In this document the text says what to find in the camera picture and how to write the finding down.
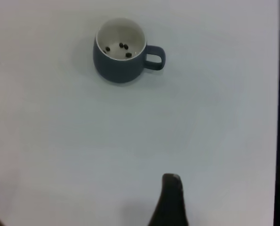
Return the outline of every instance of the black object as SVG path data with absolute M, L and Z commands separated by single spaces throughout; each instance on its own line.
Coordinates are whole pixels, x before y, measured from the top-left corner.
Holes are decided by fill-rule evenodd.
M 131 57 L 132 54 L 131 54 L 131 53 L 126 53 L 125 56 L 126 56 L 126 57 Z
M 188 226 L 183 184 L 177 174 L 166 173 L 162 179 L 159 202 L 148 226 Z

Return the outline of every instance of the ceramic mug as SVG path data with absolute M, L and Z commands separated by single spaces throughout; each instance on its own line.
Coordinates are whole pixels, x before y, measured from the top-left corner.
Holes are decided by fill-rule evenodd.
M 159 56 L 161 62 L 147 61 L 147 54 Z M 98 30 L 93 59 L 96 69 L 105 79 L 125 83 L 138 77 L 144 68 L 163 69 L 166 55 L 161 47 L 147 45 L 147 38 L 137 23 L 116 18 Z

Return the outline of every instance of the white surface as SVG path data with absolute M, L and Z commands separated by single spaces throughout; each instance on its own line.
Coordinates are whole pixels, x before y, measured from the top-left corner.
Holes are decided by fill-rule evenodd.
M 163 47 L 127 86 L 92 44 L 128 16 Z M 0 0 L 0 218 L 7 226 L 145 226 L 163 173 L 192 226 L 271 226 L 275 0 Z

